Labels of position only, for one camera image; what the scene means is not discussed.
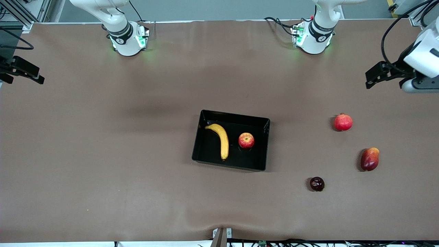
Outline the red orange mango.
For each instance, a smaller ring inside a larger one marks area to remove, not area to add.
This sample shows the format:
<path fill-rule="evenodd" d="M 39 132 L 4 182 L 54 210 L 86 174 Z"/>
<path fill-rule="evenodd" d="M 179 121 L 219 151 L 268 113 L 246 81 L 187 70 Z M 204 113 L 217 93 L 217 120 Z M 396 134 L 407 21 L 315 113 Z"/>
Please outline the red orange mango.
<path fill-rule="evenodd" d="M 361 169 L 363 171 L 372 171 L 376 169 L 379 165 L 379 154 L 380 151 L 375 147 L 364 150 L 360 160 Z"/>

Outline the red pomegranate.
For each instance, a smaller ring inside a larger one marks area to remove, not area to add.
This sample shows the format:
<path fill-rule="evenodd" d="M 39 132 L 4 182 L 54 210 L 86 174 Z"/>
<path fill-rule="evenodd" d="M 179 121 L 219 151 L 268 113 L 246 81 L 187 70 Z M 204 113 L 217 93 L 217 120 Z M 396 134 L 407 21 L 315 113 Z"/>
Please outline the red pomegranate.
<path fill-rule="evenodd" d="M 333 125 L 337 131 L 348 131 L 353 126 L 353 119 L 347 114 L 339 114 Z"/>

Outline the yellow banana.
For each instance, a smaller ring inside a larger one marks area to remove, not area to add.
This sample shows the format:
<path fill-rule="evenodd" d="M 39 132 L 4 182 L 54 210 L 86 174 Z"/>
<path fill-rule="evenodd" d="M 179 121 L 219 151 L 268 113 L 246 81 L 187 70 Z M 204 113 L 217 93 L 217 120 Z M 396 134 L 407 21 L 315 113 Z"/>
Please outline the yellow banana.
<path fill-rule="evenodd" d="M 216 123 L 204 127 L 206 130 L 215 132 L 221 142 L 221 160 L 225 161 L 229 156 L 229 139 L 226 130 Z"/>

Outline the aluminium frame profile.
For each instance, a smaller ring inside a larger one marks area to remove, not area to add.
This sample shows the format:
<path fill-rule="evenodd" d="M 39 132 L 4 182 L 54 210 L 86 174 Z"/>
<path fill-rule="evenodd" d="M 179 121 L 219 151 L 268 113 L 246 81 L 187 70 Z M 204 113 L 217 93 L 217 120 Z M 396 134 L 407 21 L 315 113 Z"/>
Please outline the aluminium frame profile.
<path fill-rule="evenodd" d="M 0 26 L 29 33 L 33 24 L 44 22 L 52 0 L 0 0 Z"/>
<path fill-rule="evenodd" d="M 395 14 L 408 18 L 412 26 L 426 27 L 439 17 L 439 0 L 396 0 Z"/>

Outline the dark purple plum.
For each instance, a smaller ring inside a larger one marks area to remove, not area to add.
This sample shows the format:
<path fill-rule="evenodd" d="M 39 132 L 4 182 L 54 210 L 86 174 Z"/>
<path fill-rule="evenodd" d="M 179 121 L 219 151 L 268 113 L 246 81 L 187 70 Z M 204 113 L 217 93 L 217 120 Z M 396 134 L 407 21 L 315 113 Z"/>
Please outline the dark purple plum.
<path fill-rule="evenodd" d="M 321 192 L 325 188 L 325 182 L 321 177 L 313 177 L 309 180 L 309 186 L 316 192 Z"/>

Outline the black plastic tray box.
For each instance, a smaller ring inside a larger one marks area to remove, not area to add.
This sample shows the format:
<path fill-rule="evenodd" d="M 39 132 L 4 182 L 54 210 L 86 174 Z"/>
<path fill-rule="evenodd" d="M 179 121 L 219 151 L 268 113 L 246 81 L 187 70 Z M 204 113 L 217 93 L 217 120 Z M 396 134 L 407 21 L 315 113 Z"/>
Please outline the black plastic tray box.
<path fill-rule="evenodd" d="M 217 124 L 225 129 L 229 140 L 229 155 L 221 158 L 221 138 L 206 127 Z M 202 110 L 200 112 L 192 160 L 201 164 L 210 164 L 240 170 L 262 172 L 266 169 L 268 157 L 268 139 L 270 119 L 221 111 Z M 255 144 L 243 148 L 238 143 L 242 133 L 254 136 Z"/>

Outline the red yellow apple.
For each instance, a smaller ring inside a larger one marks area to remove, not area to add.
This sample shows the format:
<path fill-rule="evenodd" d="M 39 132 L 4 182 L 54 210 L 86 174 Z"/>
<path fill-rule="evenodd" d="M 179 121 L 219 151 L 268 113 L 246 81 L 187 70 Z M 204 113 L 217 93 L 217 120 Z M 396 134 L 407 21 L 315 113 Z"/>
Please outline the red yellow apple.
<path fill-rule="evenodd" d="M 251 133 L 244 132 L 238 138 L 238 145 L 242 149 L 250 149 L 254 146 L 254 136 Z"/>

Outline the brown table mat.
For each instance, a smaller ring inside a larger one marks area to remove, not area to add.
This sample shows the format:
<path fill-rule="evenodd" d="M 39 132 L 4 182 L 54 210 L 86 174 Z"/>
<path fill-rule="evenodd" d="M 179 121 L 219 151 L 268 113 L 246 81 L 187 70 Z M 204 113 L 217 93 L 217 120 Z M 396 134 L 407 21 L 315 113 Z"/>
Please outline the brown table mat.
<path fill-rule="evenodd" d="M 0 242 L 439 240 L 439 94 L 366 89 L 391 20 L 341 20 L 320 55 L 272 22 L 35 25 L 45 83 L 0 89 Z M 262 172 L 192 160 L 202 110 L 270 119 Z M 337 131 L 334 119 L 353 119 Z M 363 171 L 364 150 L 380 151 Z M 325 188 L 312 190 L 321 177 Z"/>

